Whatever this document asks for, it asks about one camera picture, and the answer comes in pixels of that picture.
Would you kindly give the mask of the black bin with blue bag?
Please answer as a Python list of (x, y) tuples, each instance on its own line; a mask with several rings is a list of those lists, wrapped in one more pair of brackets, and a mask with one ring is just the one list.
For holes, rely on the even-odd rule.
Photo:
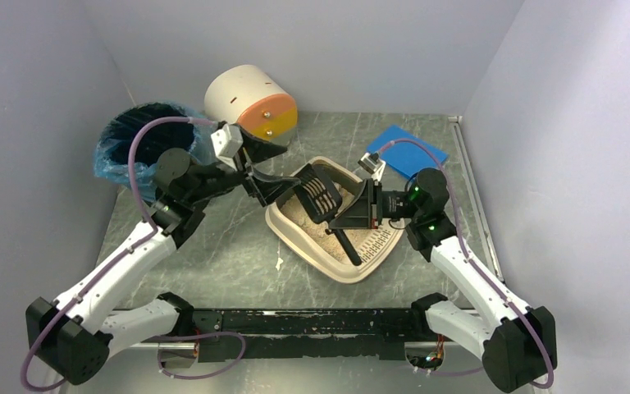
[(192, 117), (200, 123), (169, 122), (153, 127), (142, 137), (135, 152), (134, 171), (143, 200), (152, 203), (156, 199), (153, 176), (166, 150), (181, 148), (202, 164), (216, 162), (211, 141), (217, 129), (215, 121), (179, 103), (150, 102), (129, 108), (108, 122), (94, 149), (94, 175), (130, 188), (128, 155), (132, 142), (144, 126), (162, 117)]

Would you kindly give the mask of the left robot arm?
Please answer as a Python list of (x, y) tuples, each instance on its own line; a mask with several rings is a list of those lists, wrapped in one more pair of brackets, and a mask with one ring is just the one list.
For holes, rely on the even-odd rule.
[(91, 273), (54, 300), (35, 299), (25, 311), (29, 352), (21, 382), (33, 359), (43, 361), (61, 383), (88, 382), (109, 358), (154, 338), (193, 336), (193, 307), (178, 295), (163, 293), (148, 304), (115, 314), (121, 298), (145, 274), (174, 254), (196, 231), (204, 210), (216, 197), (241, 187), (262, 205), (297, 185), (290, 176), (271, 176), (257, 165), (282, 155), (284, 145), (262, 140), (236, 124), (214, 131), (209, 150), (215, 158), (201, 163), (186, 149), (160, 154), (153, 174), (157, 197), (143, 207), (143, 217), (126, 240)]

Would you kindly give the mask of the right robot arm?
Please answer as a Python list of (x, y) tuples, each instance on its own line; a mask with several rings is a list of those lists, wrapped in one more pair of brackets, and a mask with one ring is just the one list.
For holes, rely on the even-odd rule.
[(440, 269), (467, 298), (474, 314), (440, 294), (416, 309), (428, 329), (462, 346), (482, 363), (496, 388), (511, 393), (531, 384), (547, 389), (557, 368), (555, 318), (544, 306), (531, 307), (491, 273), (470, 250), (459, 218), (449, 219), (456, 198), (443, 171), (424, 168), (404, 190), (383, 190), (362, 181), (354, 201), (330, 220), (331, 229), (374, 228), (386, 219), (406, 220), (409, 244)]

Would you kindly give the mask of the black litter scoop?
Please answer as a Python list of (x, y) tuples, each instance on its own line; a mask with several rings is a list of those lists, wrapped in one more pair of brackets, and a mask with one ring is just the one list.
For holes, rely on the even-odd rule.
[(294, 193), (312, 222), (329, 224), (343, 203), (339, 191), (323, 165), (306, 164), (295, 177)]

